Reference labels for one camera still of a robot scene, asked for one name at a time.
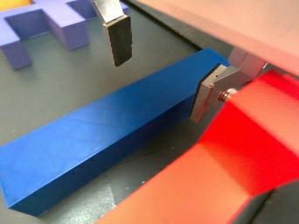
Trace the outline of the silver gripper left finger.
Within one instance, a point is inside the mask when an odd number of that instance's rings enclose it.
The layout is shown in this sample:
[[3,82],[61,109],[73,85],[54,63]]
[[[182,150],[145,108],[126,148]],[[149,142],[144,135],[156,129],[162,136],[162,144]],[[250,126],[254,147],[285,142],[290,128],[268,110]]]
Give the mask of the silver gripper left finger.
[[94,12],[102,19],[114,66],[118,67],[132,58],[130,17],[124,13],[118,0],[90,2]]

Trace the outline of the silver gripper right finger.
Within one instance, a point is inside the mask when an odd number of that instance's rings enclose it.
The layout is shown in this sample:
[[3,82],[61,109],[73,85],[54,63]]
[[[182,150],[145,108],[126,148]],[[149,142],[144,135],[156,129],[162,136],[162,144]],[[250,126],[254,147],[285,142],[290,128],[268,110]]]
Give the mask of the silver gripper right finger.
[[266,61],[240,48],[228,56],[229,66],[217,64],[198,82],[189,118],[197,123],[210,109],[236,92],[234,87],[249,83],[260,74]]

